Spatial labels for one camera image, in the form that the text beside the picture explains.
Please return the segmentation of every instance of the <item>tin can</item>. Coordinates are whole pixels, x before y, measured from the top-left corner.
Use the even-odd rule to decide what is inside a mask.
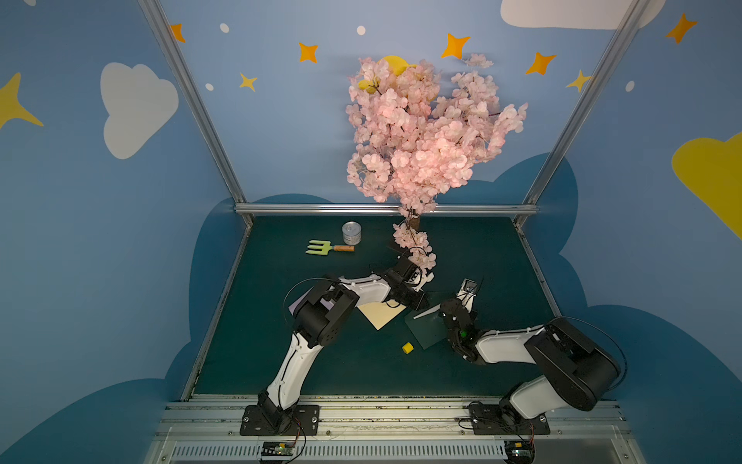
[[[343,241],[346,245],[358,245],[361,242],[361,225],[353,221],[343,224]]]

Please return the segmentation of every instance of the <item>artificial cherry blossom tree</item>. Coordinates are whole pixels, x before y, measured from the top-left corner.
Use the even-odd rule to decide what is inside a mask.
[[[465,63],[492,65],[477,54]],[[421,269],[432,269],[436,255],[427,234],[410,227],[410,219],[433,211],[436,195],[466,185],[475,164],[500,154],[505,135],[523,130],[528,107],[500,110],[492,76],[477,71],[451,78],[459,86],[451,98],[438,97],[439,80],[424,60],[396,75],[384,59],[362,59],[360,72],[350,80],[350,99],[357,103],[346,109],[357,143],[348,182],[379,203],[399,199],[399,212],[407,219],[394,226],[394,238],[410,249],[410,260]]]

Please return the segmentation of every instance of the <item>yellow star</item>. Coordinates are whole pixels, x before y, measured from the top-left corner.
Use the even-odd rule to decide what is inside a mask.
[[[592,76],[583,76],[582,70],[580,69],[580,75],[577,77],[577,79],[574,80],[570,85],[567,87],[577,87],[577,92],[582,92],[582,86],[585,85],[585,82],[590,80]]]
[[[43,126],[42,122],[26,111],[18,101],[18,89],[21,86],[21,74],[17,73],[0,88],[0,128],[10,120],[24,120]]]
[[[248,78],[245,77],[244,74],[240,73],[240,75],[242,76],[242,85],[240,86],[240,88],[242,88],[242,87],[250,87],[252,89],[252,91],[255,92],[255,87],[252,86],[252,83],[257,80],[257,77],[253,77],[252,79],[248,79]]]

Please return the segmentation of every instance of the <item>paper sheet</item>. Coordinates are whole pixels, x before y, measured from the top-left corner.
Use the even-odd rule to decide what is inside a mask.
[[[404,308],[405,306],[403,304],[399,304],[394,300],[389,300],[385,303],[366,303],[358,307],[371,324],[376,327],[376,330],[387,325],[389,321],[401,313]]]

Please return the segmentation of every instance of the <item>black mounting plate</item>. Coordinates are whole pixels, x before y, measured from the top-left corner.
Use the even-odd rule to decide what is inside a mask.
[[[475,435],[531,435],[531,424],[533,432],[536,435],[549,435],[551,430],[546,422],[546,416],[540,414],[530,421],[522,421],[515,425],[507,425],[502,419],[501,408],[499,405],[480,405],[474,403],[469,405],[471,414],[471,426]]]
[[[317,425],[320,418],[319,405],[297,405],[294,408],[294,418],[299,421],[303,429],[303,434],[307,437],[317,435]],[[289,427],[280,435],[286,437],[295,437],[297,434],[296,421],[291,421]],[[240,435],[252,437],[275,437],[278,435],[266,420],[265,416],[256,405],[250,405],[245,408],[240,424]]]

